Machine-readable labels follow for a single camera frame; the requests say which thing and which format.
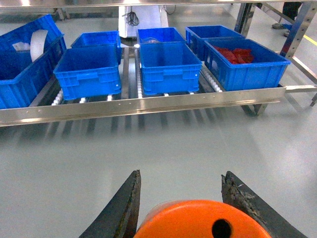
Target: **stainless steel frame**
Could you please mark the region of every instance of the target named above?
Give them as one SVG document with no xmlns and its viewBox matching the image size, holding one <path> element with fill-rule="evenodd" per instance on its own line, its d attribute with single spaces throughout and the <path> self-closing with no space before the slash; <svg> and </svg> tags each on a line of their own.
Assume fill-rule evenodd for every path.
<svg viewBox="0 0 317 238">
<path fill-rule="evenodd" d="M 306 75 L 314 84 L 317 84 L 317 76 L 316 74 L 309 69 L 303 62 L 301 62 L 296 56 L 295 52 L 302 41 L 313 17 L 317 12 L 317 2 L 316 1 L 308 1 L 304 2 L 301 10 L 295 21 L 285 16 L 283 13 L 276 10 L 274 7 L 270 6 L 267 3 L 263 3 L 258 5 L 261 10 L 268 8 L 272 10 L 278 16 L 286 19 L 288 22 L 293 24 L 289 37 L 286 39 L 286 42 L 282 48 L 280 54 L 288 59 L 302 72 Z M 296 89 L 296 92 L 307 92 L 307 89 L 310 89 L 311 92 L 315 90 L 316 85 L 301 85 Z M 317 94 L 313 97 L 311 106 L 314 106 L 317 102 Z"/>
<path fill-rule="evenodd" d="M 17 8 L 51 8 L 51 7 L 84 7 L 84 6 L 118 6 L 118 5 L 151 5 L 151 4 L 201 4 L 201 3 L 242 3 L 236 24 L 236 30 L 245 36 L 248 34 L 252 17 L 255 10 L 256 0 L 172 0 L 169 2 L 157 2 L 156 0 L 133 0 L 125 1 L 112 0 L 107 3 L 100 0 L 0 0 L 1 9 Z M 298 18 L 295 21 L 289 39 L 286 41 L 281 54 L 292 59 L 298 68 L 306 70 L 305 75 L 314 83 L 317 82 L 316 75 L 311 72 L 295 56 L 298 47 L 309 23 L 316 13 L 316 1 L 305 1 Z M 132 79 L 129 79 L 129 59 L 135 58 L 136 77 L 135 91 L 130 89 Z M 208 82 L 205 73 L 200 75 L 200 90 L 198 93 L 184 93 L 183 95 L 158 95 L 147 97 L 142 92 L 142 79 L 140 74 L 140 61 L 138 50 L 134 47 L 124 48 L 123 72 L 122 72 L 122 93 L 120 95 L 108 95 L 101 98 L 84 98 L 79 100 L 64 101 L 60 92 L 60 86 L 55 78 L 52 78 L 43 88 L 40 94 L 28 108 L 0 110 L 0 126 L 21 125 L 31 123 L 44 123 L 61 120 L 91 119 L 101 117 L 113 117 L 123 115 L 137 115 L 146 113 L 159 113 L 191 109 L 216 108 L 228 106 L 244 106 L 252 115 L 261 114 L 269 103 L 280 102 L 285 93 L 317 92 L 316 85 L 300 86 L 279 86 L 277 88 L 244 90 L 225 92 L 223 88 L 217 92 Z M 54 99 L 58 103 L 51 106 Z"/>
<path fill-rule="evenodd" d="M 265 0 L 278 2 L 283 0 Z M 0 8 L 58 8 L 58 7 L 100 7 L 168 4 L 214 4 L 214 3 L 256 3 L 258 0 L 0 0 Z"/>
</svg>

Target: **orange wheel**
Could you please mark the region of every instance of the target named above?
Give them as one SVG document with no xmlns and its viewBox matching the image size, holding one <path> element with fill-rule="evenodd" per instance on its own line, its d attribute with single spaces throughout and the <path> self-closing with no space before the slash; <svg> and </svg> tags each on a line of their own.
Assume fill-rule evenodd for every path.
<svg viewBox="0 0 317 238">
<path fill-rule="evenodd" d="M 271 238 L 250 216 L 215 201 L 164 203 L 152 209 L 134 238 Z"/>
</svg>

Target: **blue crate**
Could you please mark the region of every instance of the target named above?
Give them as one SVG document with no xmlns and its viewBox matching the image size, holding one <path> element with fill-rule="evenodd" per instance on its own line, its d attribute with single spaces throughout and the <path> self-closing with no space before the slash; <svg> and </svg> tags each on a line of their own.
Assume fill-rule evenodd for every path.
<svg viewBox="0 0 317 238">
<path fill-rule="evenodd" d="M 140 56 L 145 94 L 199 90 L 202 63 L 186 44 L 144 44 Z"/>
<path fill-rule="evenodd" d="M 31 43 L 32 34 L 37 30 L 48 30 L 45 40 L 45 49 L 48 48 L 56 38 L 63 35 L 55 25 L 52 16 L 45 15 L 0 36 L 0 51 L 15 51 L 12 45 L 18 42 Z"/>
<path fill-rule="evenodd" d="M 247 39 L 205 41 L 205 65 L 226 91 L 274 88 L 291 62 L 277 53 Z M 214 46 L 234 50 L 251 49 L 253 63 L 231 64 Z"/>
<path fill-rule="evenodd" d="M 68 49 L 54 74 L 65 100 L 121 92 L 116 52 L 112 45 Z"/>
<path fill-rule="evenodd" d="M 204 40 L 232 40 L 233 38 L 244 38 L 243 35 L 225 26 L 188 26 L 186 29 L 186 40 L 189 48 L 197 54 L 200 60 L 204 60 L 206 47 Z"/>
<path fill-rule="evenodd" d="M 45 52 L 31 62 L 30 51 L 16 52 L 12 44 L 30 43 L 32 33 L 45 29 Z M 0 36 L 0 109 L 29 106 L 53 74 L 66 50 L 63 34 L 50 15 Z"/>
<path fill-rule="evenodd" d="M 140 44 L 155 43 L 155 41 L 186 42 L 174 27 L 139 29 L 137 37 Z"/>
<path fill-rule="evenodd" d="M 71 45 L 72 48 L 87 46 L 114 45 L 116 47 L 118 64 L 121 63 L 121 40 L 118 31 L 87 32 L 81 34 Z"/>
</svg>

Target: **gray floor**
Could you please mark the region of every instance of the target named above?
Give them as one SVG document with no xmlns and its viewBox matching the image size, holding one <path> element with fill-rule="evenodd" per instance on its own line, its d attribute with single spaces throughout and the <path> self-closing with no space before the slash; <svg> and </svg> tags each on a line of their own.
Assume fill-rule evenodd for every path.
<svg viewBox="0 0 317 238">
<path fill-rule="evenodd" d="M 233 27 L 238 5 L 178 6 L 171 26 Z M 317 40 L 316 20 L 307 35 Z M 257 10 L 249 38 L 280 50 L 283 31 Z M 116 29 L 116 18 L 58 22 L 69 46 L 80 32 Z M 0 33 L 18 24 L 0 24 Z M 296 55 L 317 72 L 317 47 Z M 308 80 L 290 66 L 282 81 Z M 287 95 L 258 118 L 240 107 L 91 119 L 0 130 L 1 237 L 78 237 L 134 169 L 142 174 L 140 221 L 175 199 L 221 201 L 233 171 L 308 237 L 317 232 L 314 94 Z"/>
</svg>

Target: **white roller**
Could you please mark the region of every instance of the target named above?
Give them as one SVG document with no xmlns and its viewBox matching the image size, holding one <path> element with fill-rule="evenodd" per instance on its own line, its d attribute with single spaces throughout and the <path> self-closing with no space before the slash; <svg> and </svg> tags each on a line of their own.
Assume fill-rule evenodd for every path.
<svg viewBox="0 0 317 238">
<path fill-rule="evenodd" d="M 44 53 L 45 39 L 48 34 L 48 30 L 38 30 L 33 32 L 30 44 L 30 54 L 32 62 Z"/>
</svg>

